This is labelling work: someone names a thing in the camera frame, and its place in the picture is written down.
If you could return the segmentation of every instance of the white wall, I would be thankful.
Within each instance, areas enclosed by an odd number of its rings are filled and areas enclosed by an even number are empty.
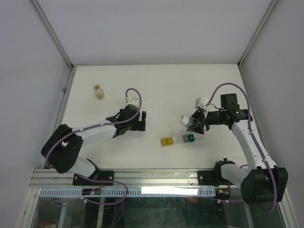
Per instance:
[[[304,226],[304,1],[281,0],[244,64],[269,154],[289,173],[288,192]]]
[[[68,68],[28,0],[0,7],[0,221],[15,226]]]
[[[237,63],[270,0],[38,0],[74,64]]]

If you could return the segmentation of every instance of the white cylindrical object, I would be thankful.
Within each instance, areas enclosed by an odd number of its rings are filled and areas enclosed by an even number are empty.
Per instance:
[[[191,125],[193,125],[194,120],[189,116],[181,115],[179,122],[185,127],[190,127]]]
[[[84,177],[89,177],[95,171],[95,166],[89,160],[77,157],[77,160],[69,172],[80,174]]]

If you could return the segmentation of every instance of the white tabletop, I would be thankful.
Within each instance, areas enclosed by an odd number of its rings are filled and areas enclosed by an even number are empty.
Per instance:
[[[91,159],[99,168],[212,168],[228,157],[238,165],[246,159],[227,126],[211,126],[205,135],[194,134],[196,141],[161,147],[162,137],[189,134],[179,123],[180,115],[195,112],[198,97],[209,98],[224,82],[243,83],[237,65],[149,65],[77,67],[63,123],[70,127],[100,123],[125,107],[124,93],[136,88],[142,95],[142,111],[147,112],[146,131],[128,131],[114,139],[88,145],[79,156]],[[93,86],[99,84],[105,99],[98,100]],[[236,93],[241,108],[247,108],[238,89],[224,86],[220,95]],[[137,97],[131,91],[129,96]]]

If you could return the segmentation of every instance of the transparent plastic object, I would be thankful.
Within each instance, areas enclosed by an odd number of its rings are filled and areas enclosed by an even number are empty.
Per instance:
[[[105,98],[105,94],[104,94],[102,88],[100,87],[100,85],[95,85],[93,87],[93,89],[94,89],[94,93],[95,93],[96,97],[99,100],[103,100]]]

